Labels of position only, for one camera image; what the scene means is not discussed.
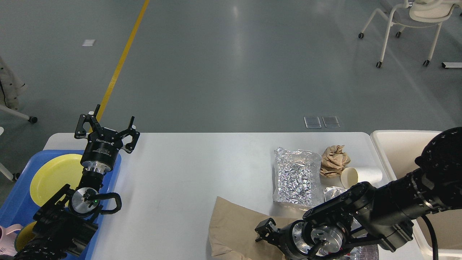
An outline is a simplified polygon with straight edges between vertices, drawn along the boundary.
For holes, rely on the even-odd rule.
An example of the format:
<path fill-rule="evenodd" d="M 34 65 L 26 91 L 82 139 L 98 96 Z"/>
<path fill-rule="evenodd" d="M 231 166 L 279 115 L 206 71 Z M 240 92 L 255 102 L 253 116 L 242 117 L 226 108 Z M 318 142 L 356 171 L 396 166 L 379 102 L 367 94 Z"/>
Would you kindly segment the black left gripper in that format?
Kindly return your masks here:
<path fill-rule="evenodd" d="M 105 175 L 113 170 L 120 150 L 126 153 L 134 151 L 140 132 L 134 126 L 135 117 L 132 116 L 125 130 L 111 135 L 112 131 L 101 127 L 97 120 L 99 109 L 100 104 L 97 104 L 93 113 L 80 115 L 74 138 L 88 139 L 80 161 L 84 169 Z M 131 141 L 124 143 L 123 139 L 127 137 L 130 137 Z"/>

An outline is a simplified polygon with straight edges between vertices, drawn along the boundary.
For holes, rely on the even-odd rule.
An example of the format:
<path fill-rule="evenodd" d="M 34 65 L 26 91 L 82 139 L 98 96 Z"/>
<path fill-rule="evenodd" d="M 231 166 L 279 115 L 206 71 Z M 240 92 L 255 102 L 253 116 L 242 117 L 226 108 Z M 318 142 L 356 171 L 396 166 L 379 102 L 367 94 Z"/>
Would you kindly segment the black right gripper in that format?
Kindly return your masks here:
<path fill-rule="evenodd" d="M 278 243 L 277 248 L 290 260 L 305 260 L 311 246 L 305 241 L 302 229 L 304 221 L 295 221 L 283 228 L 277 228 L 273 218 L 267 218 L 254 229 L 257 233 L 255 242 L 266 241 Z"/>

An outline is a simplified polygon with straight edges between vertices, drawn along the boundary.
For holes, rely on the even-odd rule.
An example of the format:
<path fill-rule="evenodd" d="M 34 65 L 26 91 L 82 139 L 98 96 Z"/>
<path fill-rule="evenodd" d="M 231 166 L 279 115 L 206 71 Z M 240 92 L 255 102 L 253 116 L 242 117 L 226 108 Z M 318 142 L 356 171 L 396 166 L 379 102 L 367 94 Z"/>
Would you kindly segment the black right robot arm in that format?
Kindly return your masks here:
<path fill-rule="evenodd" d="M 462 207 L 461 144 L 461 127 L 443 131 L 406 176 L 379 188 L 366 181 L 355 184 L 284 228 L 276 228 L 272 218 L 263 220 L 255 228 L 256 242 L 274 245 L 291 260 L 336 260 L 355 247 L 376 244 L 395 252 L 413 239 L 412 220 L 421 217 L 437 260 L 437 237 L 426 215 Z"/>

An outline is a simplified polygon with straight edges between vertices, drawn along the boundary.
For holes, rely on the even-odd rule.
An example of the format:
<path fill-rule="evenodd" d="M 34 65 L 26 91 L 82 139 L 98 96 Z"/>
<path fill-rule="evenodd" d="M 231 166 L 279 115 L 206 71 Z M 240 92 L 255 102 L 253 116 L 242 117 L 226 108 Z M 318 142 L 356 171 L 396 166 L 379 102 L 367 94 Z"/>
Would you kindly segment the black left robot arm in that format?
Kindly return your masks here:
<path fill-rule="evenodd" d="M 76 188 L 63 185 L 33 216 L 34 237 L 13 256 L 15 260 L 62 260 L 67 255 L 79 257 L 99 225 L 99 215 L 111 215 L 122 208 L 115 192 L 101 193 L 106 173 L 114 169 L 121 150 L 134 151 L 140 132 L 134 117 L 128 127 L 115 131 L 102 127 L 97 120 L 100 105 L 93 113 L 81 114 L 74 138 L 86 139 L 80 164 L 82 176 Z"/>

